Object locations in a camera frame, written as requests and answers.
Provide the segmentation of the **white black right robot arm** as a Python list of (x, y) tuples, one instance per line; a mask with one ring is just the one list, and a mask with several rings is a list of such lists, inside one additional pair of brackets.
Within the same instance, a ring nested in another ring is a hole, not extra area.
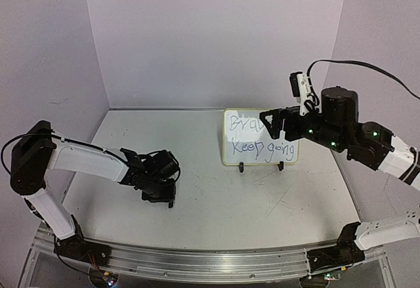
[[(358, 120), (358, 94), (342, 87), (322, 91), (321, 110), (301, 112), (298, 106), (261, 112), (259, 119), (273, 139), (307, 139), (334, 152), (346, 153), (372, 171), (385, 173), (411, 190), (419, 190), (419, 149), (406, 144), (388, 128)], [(419, 237), (419, 206), (400, 216), (346, 224), (336, 243), (310, 250), (312, 273), (364, 261), (369, 249)]]

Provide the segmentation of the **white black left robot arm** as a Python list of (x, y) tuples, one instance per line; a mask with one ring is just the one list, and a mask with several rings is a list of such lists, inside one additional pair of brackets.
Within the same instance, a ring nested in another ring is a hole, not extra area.
[(1, 147), (11, 149), (10, 162), (1, 160), (10, 177), (12, 190), (23, 198), (31, 212), (52, 231), (54, 253), (83, 262), (107, 264), (111, 248), (89, 241), (76, 217), (49, 189), (49, 171), (69, 171), (95, 176), (128, 186), (150, 203), (172, 208), (181, 167), (168, 150), (139, 154), (127, 148), (111, 149), (56, 133), (50, 122), (38, 121), (27, 133), (8, 140)]

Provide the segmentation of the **yellow framed small whiteboard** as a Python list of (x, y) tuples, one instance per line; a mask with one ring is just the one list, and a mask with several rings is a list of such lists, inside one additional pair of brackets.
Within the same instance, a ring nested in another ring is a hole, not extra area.
[(226, 109), (223, 112), (222, 161), (225, 165), (291, 165), (299, 160), (299, 142), (285, 133), (272, 139), (259, 118), (261, 110)]

